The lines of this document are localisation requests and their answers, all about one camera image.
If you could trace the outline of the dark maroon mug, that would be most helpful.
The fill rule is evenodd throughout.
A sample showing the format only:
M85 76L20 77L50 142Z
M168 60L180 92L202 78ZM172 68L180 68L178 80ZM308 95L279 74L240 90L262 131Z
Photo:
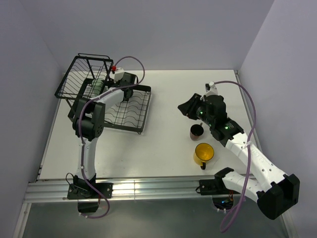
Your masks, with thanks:
M204 134L203 123L194 124L190 128L190 138L193 141L199 140L199 138Z

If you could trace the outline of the pale green cup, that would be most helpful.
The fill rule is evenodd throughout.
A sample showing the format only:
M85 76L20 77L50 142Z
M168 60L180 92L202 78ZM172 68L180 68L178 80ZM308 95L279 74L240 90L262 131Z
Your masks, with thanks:
M104 80L94 79L91 86L91 97L96 97L104 91Z

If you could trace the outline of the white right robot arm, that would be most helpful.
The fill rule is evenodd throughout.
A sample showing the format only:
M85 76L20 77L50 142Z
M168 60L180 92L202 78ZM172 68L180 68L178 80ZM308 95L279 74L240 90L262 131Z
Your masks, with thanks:
M182 115L201 120L209 126L212 136L250 168L256 180L244 182L245 177L226 167L214 179L199 182L201 195L214 195L235 191L255 201L260 211L274 220L298 203L300 180L276 167L251 141L243 128L230 119L224 98L220 95L194 94L179 105Z

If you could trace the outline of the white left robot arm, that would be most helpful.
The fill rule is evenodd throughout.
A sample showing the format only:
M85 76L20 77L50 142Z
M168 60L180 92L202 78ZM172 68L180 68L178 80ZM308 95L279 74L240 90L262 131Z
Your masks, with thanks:
M133 88L140 84L138 77L123 70L105 81L106 89L92 98L78 101L72 128L79 139L79 162L73 182L69 185L71 199L100 195L96 186L95 156L98 138L104 130L105 112L133 96Z

